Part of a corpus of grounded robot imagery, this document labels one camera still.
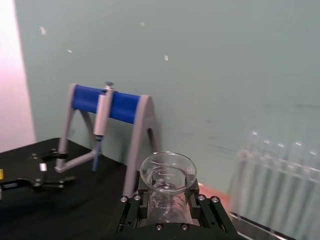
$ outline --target glass beaker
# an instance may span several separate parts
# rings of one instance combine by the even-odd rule
[[[196,180],[197,169],[190,158],[174,152],[156,152],[141,165],[140,176],[148,187],[145,225],[189,223],[192,218],[185,192]]]

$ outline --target black mount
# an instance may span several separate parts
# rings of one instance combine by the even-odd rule
[[[217,196],[199,195],[197,180],[185,193],[192,219],[198,225],[187,223],[157,223],[140,226],[148,213],[148,188],[139,179],[138,194],[133,198],[122,196],[104,240],[242,240]]]
[[[7,190],[13,190],[17,188],[29,187],[36,192],[42,191],[60,191],[66,185],[74,182],[75,177],[69,176],[59,180],[49,180],[47,179],[47,162],[56,160],[56,159],[65,159],[68,157],[68,154],[60,154],[54,150],[46,152],[44,154],[36,155],[33,154],[32,161],[29,161],[28,164],[32,165],[32,168],[38,169],[36,171],[35,178],[28,178],[25,176],[13,177],[11,176],[10,180],[4,178],[0,180],[0,200],[2,199],[2,192]]]

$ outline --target black tablecloth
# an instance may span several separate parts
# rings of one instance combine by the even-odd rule
[[[58,138],[38,142],[0,153],[0,169],[4,176],[32,173],[28,161],[32,154],[58,148]],[[90,150],[72,141],[68,143],[69,159]],[[92,161],[65,173],[54,171],[48,164],[48,176],[75,176],[73,185],[62,192],[36,193],[29,188],[8,190],[0,201],[0,240],[98,240],[122,195],[126,167],[100,156],[98,169],[92,173]]]

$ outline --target white wall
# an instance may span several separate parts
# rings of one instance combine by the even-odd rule
[[[0,153],[35,141],[15,1],[0,0]]]

